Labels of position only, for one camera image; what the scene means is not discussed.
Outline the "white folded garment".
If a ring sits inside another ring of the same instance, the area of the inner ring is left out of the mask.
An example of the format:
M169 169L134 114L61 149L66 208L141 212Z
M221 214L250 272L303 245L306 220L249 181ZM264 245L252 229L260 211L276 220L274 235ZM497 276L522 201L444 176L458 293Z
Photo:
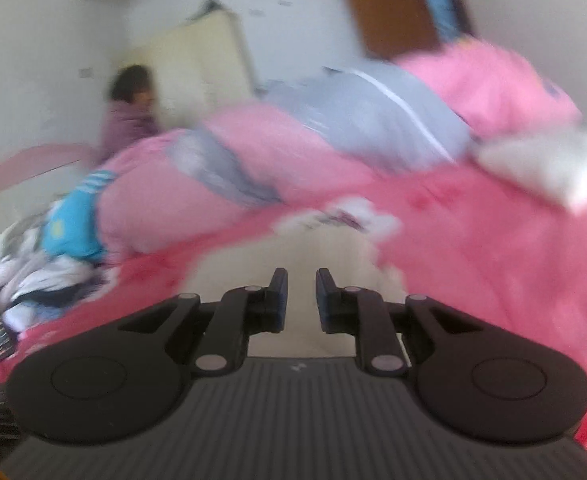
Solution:
M492 176L559 206L587 208L587 128L487 142L473 155Z

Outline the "beige zip hoodie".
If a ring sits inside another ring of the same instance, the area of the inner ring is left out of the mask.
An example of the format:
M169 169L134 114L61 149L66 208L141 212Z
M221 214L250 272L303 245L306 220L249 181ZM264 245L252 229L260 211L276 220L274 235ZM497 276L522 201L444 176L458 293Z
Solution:
M249 339L253 358L338 358L354 356L349 335L322 331L315 300L315 273L330 270L336 284L374 289L388 301L405 298L404 276L391 264L379 266L378 249L362 232L338 226L299 233L272 234L262 240L213 250L194 263L181 292L204 301L219 300L240 286L266 286L277 268L288 272L285 328L279 334Z

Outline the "blue pillow with stripes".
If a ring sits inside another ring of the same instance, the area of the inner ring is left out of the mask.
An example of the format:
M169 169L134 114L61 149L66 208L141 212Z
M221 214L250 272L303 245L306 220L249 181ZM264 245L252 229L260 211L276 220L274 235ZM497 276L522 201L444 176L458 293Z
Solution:
M41 248L52 257L98 263L105 248L96 231L96 204L107 186L117 179L109 170L88 174L51 212L43 229Z

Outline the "pile of mixed clothes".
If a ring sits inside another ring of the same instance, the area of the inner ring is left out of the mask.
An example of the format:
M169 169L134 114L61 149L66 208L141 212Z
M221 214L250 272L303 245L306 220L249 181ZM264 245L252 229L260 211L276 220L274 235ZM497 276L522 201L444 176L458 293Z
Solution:
M0 234L0 313L16 334L54 321L83 301L100 298L117 273L40 247L45 221L59 202L18 220Z

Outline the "pink grey floral duvet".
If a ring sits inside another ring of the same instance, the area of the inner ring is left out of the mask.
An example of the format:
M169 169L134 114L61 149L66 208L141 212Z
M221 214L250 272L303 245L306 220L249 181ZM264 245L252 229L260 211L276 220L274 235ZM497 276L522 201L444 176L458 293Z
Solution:
M562 88L487 41L365 58L111 158L96 233L107 261L119 263L275 204L455 164L477 140L580 119Z

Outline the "brown wooden door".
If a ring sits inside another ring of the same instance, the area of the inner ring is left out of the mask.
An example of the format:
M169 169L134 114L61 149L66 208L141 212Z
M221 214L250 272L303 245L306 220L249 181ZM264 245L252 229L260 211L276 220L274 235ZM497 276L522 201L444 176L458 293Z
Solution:
M364 50L395 58L473 33L464 0L348 0Z

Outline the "pink white headboard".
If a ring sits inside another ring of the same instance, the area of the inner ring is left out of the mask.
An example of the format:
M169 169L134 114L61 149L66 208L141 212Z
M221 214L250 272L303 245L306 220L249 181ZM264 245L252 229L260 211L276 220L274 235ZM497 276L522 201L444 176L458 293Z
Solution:
M83 162L91 166L96 151L85 143L32 146L0 162L0 192L52 170Z

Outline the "woman in purple jacket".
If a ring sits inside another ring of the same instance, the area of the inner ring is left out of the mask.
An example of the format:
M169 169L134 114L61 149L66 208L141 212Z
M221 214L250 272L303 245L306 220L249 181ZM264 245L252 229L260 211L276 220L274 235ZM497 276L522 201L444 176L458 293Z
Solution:
M118 71L107 92L98 150L100 162L160 133L154 113L155 99L152 71L147 66L135 64Z

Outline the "cream wardrobe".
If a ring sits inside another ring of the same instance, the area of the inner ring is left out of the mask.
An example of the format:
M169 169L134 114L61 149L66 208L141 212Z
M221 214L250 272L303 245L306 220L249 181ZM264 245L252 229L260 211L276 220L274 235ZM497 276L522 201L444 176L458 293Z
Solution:
M114 58L145 65L156 89L162 129L188 128L221 108L254 98L254 69L236 14L216 0L183 24Z

